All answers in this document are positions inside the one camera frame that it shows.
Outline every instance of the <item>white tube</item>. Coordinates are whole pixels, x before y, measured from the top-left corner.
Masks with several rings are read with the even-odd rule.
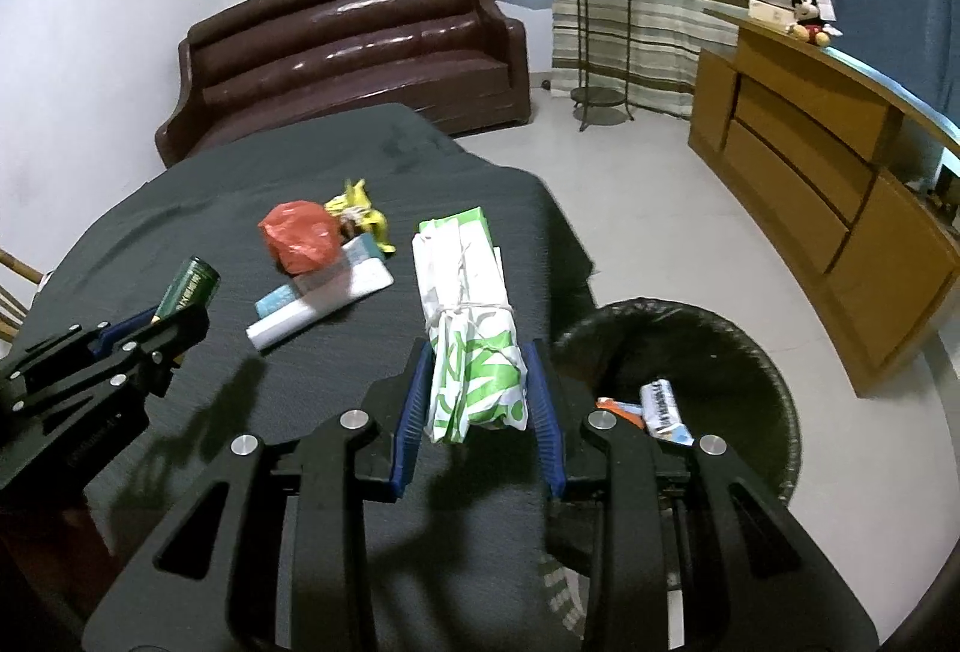
[[[386,289],[392,282],[394,277],[380,259],[368,259],[251,324],[247,327],[247,337],[258,351],[263,351],[344,305]]]

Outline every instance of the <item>crumpled yellow plastic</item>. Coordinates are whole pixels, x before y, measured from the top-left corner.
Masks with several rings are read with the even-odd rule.
[[[364,191],[366,180],[361,178],[356,183],[344,184],[344,193],[335,196],[323,207],[332,216],[346,216],[363,232],[370,232],[376,241],[378,249],[385,254],[392,254],[397,249],[387,241],[387,217],[380,211],[373,209],[370,198]]]

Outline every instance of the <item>dark gray tablecloth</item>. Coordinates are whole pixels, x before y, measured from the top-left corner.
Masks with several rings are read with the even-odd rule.
[[[323,202],[365,177],[388,217],[395,284],[259,356],[245,327],[277,287],[256,227],[275,204]],[[306,121],[202,153],[110,210],[67,255],[18,347],[80,321],[121,321],[157,303],[184,258],[222,274],[208,338],[189,352],[150,428],[90,484],[124,559],[158,515],[238,432],[304,436],[400,371],[424,333],[410,241],[416,225],[481,205],[501,248],[520,340],[548,337],[579,302],[589,259],[541,182],[464,152],[426,121],[383,105]],[[462,447],[424,440],[395,506],[368,504],[368,559],[382,648],[556,650],[577,641],[538,575],[542,490],[532,433],[475,431]]]

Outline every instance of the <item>stuffed toy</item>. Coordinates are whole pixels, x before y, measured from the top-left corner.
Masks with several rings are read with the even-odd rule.
[[[843,32],[830,25],[837,20],[831,0],[792,0],[796,22],[787,27],[787,34],[819,47],[827,47],[830,37]]]

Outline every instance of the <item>crumpled red bag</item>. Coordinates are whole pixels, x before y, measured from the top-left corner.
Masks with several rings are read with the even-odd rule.
[[[282,202],[257,226],[271,256],[291,275],[325,268],[343,255],[339,220],[315,202]]]

